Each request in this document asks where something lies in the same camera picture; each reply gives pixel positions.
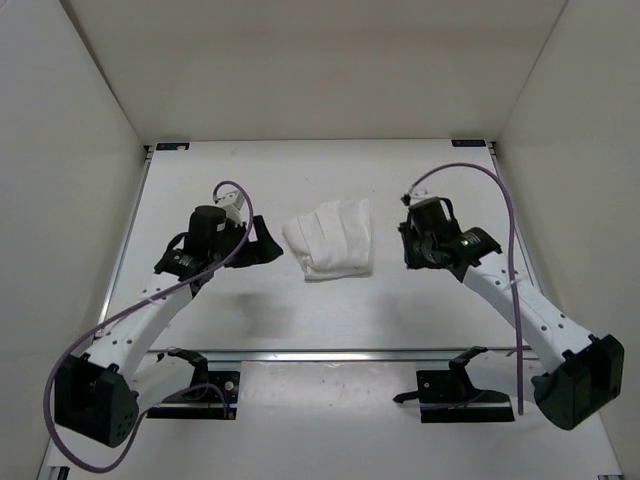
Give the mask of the white pleated skirt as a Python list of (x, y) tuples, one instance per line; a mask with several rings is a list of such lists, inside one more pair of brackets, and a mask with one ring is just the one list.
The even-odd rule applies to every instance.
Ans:
[(373, 273), (373, 232), (367, 199), (335, 200), (286, 220), (283, 236), (307, 282)]

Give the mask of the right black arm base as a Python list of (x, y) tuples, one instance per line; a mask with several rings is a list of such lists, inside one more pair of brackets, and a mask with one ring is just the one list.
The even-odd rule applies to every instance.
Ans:
[(476, 388), (466, 372), (472, 360), (488, 352), (474, 346), (450, 360), (446, 369), (418, 370), (417, 389), (397, 394), (393, 402), (417, 400), (423, 424), (514, 422), (510, 397)]

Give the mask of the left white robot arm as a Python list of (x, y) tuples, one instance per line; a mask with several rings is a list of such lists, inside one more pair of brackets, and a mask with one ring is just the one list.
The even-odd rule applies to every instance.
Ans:
[(145, 305), (115, 322), (80, 355), (69, 354), (54, 378), (54, 420), (65, 428), (115, 448), (139, 415), (177, 391), (197, 398), (208, 389), (206, 359), (172, 348), (151, 367), (139, 365), (148, 350), (212, 278), (213, 268), (246, 268), (283, 253), (262, 216), (240, 221), (229, 207), (201, 205), (187, 231), (176, 235), (142, 292)]

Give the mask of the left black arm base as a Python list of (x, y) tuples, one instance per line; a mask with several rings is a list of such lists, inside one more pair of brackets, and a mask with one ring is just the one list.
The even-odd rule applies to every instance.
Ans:
[(150, 419), (220, 420), (237, 417), (241, 370), (239, 363), (215, 364), (203, 354), (171, 349), (157, 355), (157, 362), (178, 360), (192, 368), (188, 389), (174, 393), (146, 413)]

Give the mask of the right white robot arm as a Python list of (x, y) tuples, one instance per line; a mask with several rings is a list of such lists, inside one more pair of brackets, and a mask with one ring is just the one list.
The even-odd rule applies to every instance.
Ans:
[(572, 430), (620, 394), (624, 347), (571, 320), (509, 266), (500, 244), (481, 228), (461, 230), (447, 198), (402, 198), (407, 217), (398, 231), (411, 270), (447, 270), (482, 297), (537, 356), (539, 367), (515, 355), (472, 347), (449, 362), (453, 396), (469, 402), (483, 391), (523, 395), (562, 430)]

